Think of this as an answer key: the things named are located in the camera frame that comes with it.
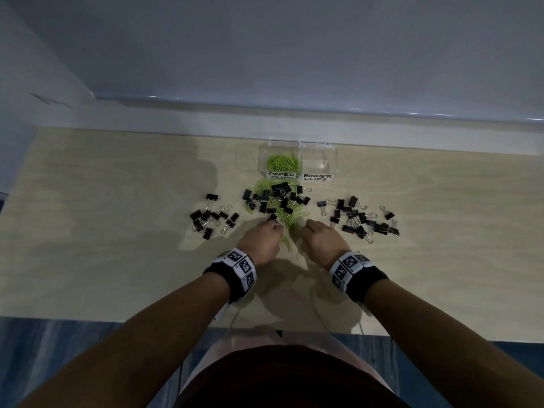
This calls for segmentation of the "clear plastic box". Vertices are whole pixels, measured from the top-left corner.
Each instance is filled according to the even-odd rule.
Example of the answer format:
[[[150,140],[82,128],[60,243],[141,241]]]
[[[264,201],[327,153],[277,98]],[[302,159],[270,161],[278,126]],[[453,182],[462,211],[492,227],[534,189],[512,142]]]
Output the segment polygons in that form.
[[[297,180],[301,170],[298,173],[269,172],[267,170],[267,164],[268,157],[273,155],[286,154],[299,158],[301,152],[300,143],[301,142],[299,141],[268,140],[260,144],[258,148],[257,163],[259,173],[269,180]]]
[[[327,183],[338,171],[338,149],[330,143],[300,143],[301,182]]]

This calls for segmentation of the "pile of green paper clips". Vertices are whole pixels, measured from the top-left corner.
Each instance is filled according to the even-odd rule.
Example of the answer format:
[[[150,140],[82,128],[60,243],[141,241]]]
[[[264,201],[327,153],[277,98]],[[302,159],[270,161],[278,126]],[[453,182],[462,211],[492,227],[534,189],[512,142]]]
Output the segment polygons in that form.
[[[282,181],[282,182],[285,182],[285,181],[287,181],[287,182],[299,182],[299,181],[297,181],[297,180],[275,180],[275,179],[272,179],[272,180],[273,180],[273,181],[278,181],[278,182],[279,182],[279,181]],[[306,208],[307,208],[307,206],[303,207],[303,209],[301,210],[301,214],[300,214],[300,215],[297,215],[297,216],[290,216],[290,217],[285,217],[285,216],[282,217],[282,216],[280,216],[280,217],[277,217],[277,222],[278,222],[280,225],[282,225],[282,226],[285,228],[285,230],[286,230],[287,232],[293,233],[294,230],[295,230],[295,227],[296,227],[296,225],[297,225],[297,223],[298,223],[298,221],[299,221],[300,219],[303,219],[303,218],[305,218],[306,216],[309,215],[309,212],[306,211]],[[270,216],[270,214],[262,214],[262,215],[265,215],[267,218]]]

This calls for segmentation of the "person's right forearm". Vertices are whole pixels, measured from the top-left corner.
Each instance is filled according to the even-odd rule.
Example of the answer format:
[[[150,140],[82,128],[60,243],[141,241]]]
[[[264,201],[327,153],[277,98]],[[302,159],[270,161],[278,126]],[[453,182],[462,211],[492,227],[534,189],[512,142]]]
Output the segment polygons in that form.
[[[364,305],[454,408],[544,408],[544,379],[391,280]]]

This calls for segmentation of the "black wristband with marker tags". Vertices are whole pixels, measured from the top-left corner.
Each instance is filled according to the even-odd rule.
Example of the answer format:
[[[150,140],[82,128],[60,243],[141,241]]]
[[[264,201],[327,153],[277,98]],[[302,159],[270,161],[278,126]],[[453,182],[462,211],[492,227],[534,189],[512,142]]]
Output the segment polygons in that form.
[[[204,274],[220,275],[230,288],[228,304],[243,298],[257,281],[256,266],[248,254],[233,248],[227,254],[217,257]]]
[[[344,253],[329,271],[332,284],[353,302],[363,306],[370,288],[388,276],[359,252]]]

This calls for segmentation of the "person's right hand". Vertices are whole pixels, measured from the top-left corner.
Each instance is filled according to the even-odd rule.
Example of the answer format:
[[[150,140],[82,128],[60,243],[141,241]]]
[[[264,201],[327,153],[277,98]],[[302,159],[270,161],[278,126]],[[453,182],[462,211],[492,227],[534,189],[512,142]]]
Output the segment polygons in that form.
[[[335,262],[352,249],[333,228],[325,225],[325,231],[315,235],[300,235],[301,249],[308,258],[329,271]]]

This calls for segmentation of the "person's left hand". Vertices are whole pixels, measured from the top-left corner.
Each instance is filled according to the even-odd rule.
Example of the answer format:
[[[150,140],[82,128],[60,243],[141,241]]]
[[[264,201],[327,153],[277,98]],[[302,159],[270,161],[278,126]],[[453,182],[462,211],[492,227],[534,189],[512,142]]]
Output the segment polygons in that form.
[[[261,229],[262,222],[249,229],[236,245],[237,249],[252,260],[256,268],[267,265],[277,256],[284,230],[282,226],[282,234],[266,234]]]

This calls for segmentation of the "person's pink and maroon clothing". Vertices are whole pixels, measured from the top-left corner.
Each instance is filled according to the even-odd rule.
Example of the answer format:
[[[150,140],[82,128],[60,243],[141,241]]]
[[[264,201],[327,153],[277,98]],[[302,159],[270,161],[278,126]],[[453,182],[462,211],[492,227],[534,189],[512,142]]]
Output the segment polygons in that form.
[[[228,329],[173,408],[410,408],[359,353],[328,333]]]

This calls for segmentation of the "heap of boxed green paper clips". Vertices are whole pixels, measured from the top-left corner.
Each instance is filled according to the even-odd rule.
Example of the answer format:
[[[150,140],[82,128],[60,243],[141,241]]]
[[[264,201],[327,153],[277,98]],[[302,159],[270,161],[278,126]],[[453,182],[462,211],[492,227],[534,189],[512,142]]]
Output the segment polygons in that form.
[[[268,157],[267,170],[269,172],[298,173],[300,162],[298,157],[280,154]]]

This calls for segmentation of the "person's left forearm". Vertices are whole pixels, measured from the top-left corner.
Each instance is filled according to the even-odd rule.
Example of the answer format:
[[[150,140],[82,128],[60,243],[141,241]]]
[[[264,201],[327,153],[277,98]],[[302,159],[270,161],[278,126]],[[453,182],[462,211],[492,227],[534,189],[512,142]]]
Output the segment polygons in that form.
[[[78,355],[18,408],[146,408],[229,296],[223,277],[200,276]]]

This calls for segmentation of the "pile of black binder clips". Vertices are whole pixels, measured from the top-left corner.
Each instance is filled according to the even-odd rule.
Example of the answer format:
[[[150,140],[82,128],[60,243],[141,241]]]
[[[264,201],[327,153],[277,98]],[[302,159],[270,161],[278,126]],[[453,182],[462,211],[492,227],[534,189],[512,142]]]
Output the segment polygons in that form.
[[[311,199],[306,193],[312,191],[299,182],[263,180],[252,189],[245,189],[241,199],[249,212],[290,217],[301,214]]]
[[[189,214],[192,222],[192,231],[200,234],[204,240],[211,240],[217,235],[227,236],[236,226],[244,223],[239,213],[235,212],[233,205],[219,205],[221,197],[218,194],[207,193],[206,206]]]
[[[377,212],[368,210],[356,196],[340,199],[325,199],[316,202],[321,214],[329,218],[330,227],[357,236],[358,239],[372,245],[375,235],[400,236],[398,219],[395,213],[384,205]]]

